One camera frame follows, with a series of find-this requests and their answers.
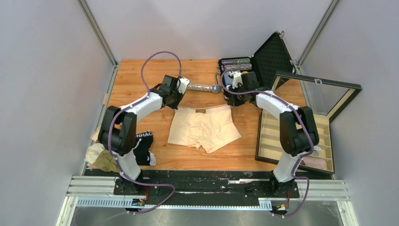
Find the cream boxer underwear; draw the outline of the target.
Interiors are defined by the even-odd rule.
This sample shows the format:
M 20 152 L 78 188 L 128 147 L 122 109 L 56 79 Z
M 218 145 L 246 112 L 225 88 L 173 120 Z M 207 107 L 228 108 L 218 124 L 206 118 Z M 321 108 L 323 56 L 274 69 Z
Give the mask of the cream boxer underwear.
M 213 153 L 241 138 L 232 120 L 231 107 L 179 107 L 170 126 L 168 143 Z

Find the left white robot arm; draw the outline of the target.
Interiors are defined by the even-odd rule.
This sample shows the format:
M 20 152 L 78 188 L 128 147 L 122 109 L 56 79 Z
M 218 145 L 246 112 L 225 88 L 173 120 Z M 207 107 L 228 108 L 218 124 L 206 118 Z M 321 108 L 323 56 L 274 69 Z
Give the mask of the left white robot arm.
M 140 194 L 146 185 L 140 179 L 142 170 L 133 152 L 138 147 L 138 122 L 164 107 L 177 109 L 189 84 L 190 80 L 185 77 L 165 75 L 162 83 L 140 99 L 122 107 L 111 105 L 106 109 L 97 140 L 115 159 L 120 176 L 127 180 L 126 189 L 132 194 Z

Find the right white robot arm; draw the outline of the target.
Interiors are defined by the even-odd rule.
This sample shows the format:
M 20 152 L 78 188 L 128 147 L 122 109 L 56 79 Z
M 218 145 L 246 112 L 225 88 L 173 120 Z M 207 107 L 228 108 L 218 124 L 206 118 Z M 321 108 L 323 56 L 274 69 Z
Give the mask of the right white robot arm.
M 312 109 L 299 107 L 261 87 L 254 72 L 225 71 L 221 74 L 221 85 L 230 100 L 239 100 L 267 111 L 279 121 L 279 140 L 283 152 L 273 170 L 273 180 L 268 184 L 274 196 L 282 196 L 287 191 L 287 182 L 295 175 L 302 159 L 314 152 L 319 143 Z

